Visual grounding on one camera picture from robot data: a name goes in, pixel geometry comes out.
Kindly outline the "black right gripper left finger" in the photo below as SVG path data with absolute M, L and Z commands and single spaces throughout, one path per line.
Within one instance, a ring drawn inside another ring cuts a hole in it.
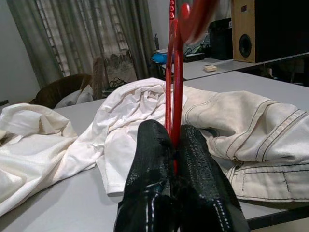
M 146 120 L 138 127 L 135 156 L 118 204 L 115 232 L 172 232 L 175 208 L 169 195 L 171 141 L 164 126 Z

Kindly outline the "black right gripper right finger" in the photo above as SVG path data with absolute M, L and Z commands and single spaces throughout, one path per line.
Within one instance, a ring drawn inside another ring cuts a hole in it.
M 175 197 L 182 232 L 248 232 L 236 194 L 201 132 L 181 128 Z

